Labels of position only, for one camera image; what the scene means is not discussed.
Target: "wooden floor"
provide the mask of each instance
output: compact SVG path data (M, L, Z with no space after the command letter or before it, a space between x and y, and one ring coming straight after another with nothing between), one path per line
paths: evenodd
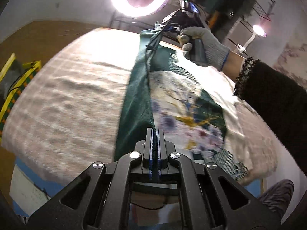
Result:
M34 21L0 44L0 69L13 52L22 63L41 60L44 65L62 48L97 27L99 25L71 21ZM0 190L10 204L14 162L14 154L0 147Z

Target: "black sleeve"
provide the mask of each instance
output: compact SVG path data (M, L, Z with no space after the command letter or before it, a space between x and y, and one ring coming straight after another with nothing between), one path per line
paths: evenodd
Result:
M248 102L307 174L307 92L260 60L246 59L234 94Z

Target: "triangular cutout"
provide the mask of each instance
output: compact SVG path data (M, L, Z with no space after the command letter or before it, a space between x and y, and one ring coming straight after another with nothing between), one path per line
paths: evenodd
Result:
M248 198L233 186L226 178L219 177L219 182L226 194L231 209L236 210L248 203Z
M74 188L72 188L62 199L61 203L76 210L81 202L81 199L90 183L90 176L80 181Z

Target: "white paper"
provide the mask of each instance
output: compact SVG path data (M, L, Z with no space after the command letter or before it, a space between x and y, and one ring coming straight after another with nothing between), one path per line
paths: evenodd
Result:
M10 196L29 216L44 205L48 200L33 182L15 165Z

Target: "glove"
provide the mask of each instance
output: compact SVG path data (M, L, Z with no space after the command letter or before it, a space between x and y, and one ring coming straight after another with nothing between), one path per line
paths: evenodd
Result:
M230 48L221 44L210 30L202 27L188 27L182 30L180 35L177 36L177 40L182 46L183 54L187 59L189 59L189 51L193 47L189 42L189 36L202 39L208 65L221 71L229 55Z

